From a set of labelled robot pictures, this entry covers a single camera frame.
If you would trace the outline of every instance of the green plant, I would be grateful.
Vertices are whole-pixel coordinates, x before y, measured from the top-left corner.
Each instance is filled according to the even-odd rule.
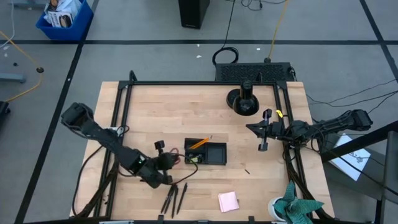
[[[295,185],[290,181],[283,198],[274,204],[275,211],[279,212],[289,224],[312,224],[305,214],[315,211],[322,207],[322,202],[316,200],[298,199],[294,195]]]

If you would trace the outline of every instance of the red wire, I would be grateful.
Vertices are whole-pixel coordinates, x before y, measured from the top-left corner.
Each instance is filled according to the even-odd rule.
[[[176,147],[172,148],[172,150],[170,150],[170,152],[171,152],[171,153],[176,153],[176,154],[179,154],[179,153],[180,153],[180,151],[179,151]],[[175,160],[174,165],[177,165],[177,164],[179,164],[180,162],[181,162],[181,159],[178,157],[178,158]]]

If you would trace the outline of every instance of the potted plant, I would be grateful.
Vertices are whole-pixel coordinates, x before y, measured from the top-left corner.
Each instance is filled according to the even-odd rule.
[[[268,204],[269,214],[278,221],[289,224],[312,224],[306,214],[322,207],[316,200],[298,199],[294,195],[295,185],[290,181],[283,197],[273,198]]]

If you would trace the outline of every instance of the yellow pencil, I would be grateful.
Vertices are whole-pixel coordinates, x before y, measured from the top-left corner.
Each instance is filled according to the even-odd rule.
[[[190,147],[190,149],[196,149],[198,147],[200,147],[201,145],[203,145],[204,143],[208,142],[209,138],[205,138],[204,140],[194,144],[193,146]]]

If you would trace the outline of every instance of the yellow cable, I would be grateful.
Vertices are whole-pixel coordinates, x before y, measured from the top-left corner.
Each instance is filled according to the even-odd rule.
[[[268,58],[271,58],[272,51],[274,50],[274,42],[275,42],[275,38],[276,38],[276,33],[278,33],[278,28],[280,26],[280,23],[282,22],[282,19],[284,18],[288,3],[289,3],[289,0],[286,0],[286,2],[284,4],[284,10],[282,11],[282,14],[280,15],[279,20],[278,20],[278,24],[276,25],[274,37],[272,38],[271,49],[268,54]]]
[[[15,44],[6,34],[4,34],[1,30],[0,30],[0,34],[1,34],[3,37],[5,37],[10,43],[12,43],[13,46],[14,46],[17,50],[19,50],[22,54],[24,54],[24,55],[25,55],[37,68],[41,68],[41,67],[39,66],[39,63],[36,62],[36,60],[34,60],[29,54],[27,54],[27,53],[24,52],[20,47],[18,47],[18,45],[16,45],[16,44]],[[11,102],[12,100],[15,100],[16,98],[18,98],[18,97],[20,97],[20,96],[23,96],[23,95],[25,95],[26,93],[28,93],[28,92],[30,92],[30,91],[36,89],[37,87],[39,87],[40,84],[42,83],[42,80],[43,80],[43,73],[39,73],[39,74],[40,74],[39,82],[37,82],[37,84],[36,84],[35,86],[33,86],[32,88],[30,88],[30,89],[28,89],[28,90],[26,90],[26,91],[23,91],[22,93],[20,93],[20,94],[18,94],[18,95],[16,95],[16,96],[11,97],[10,99],[6,100],[6,102],[9,103],[9,102]]]

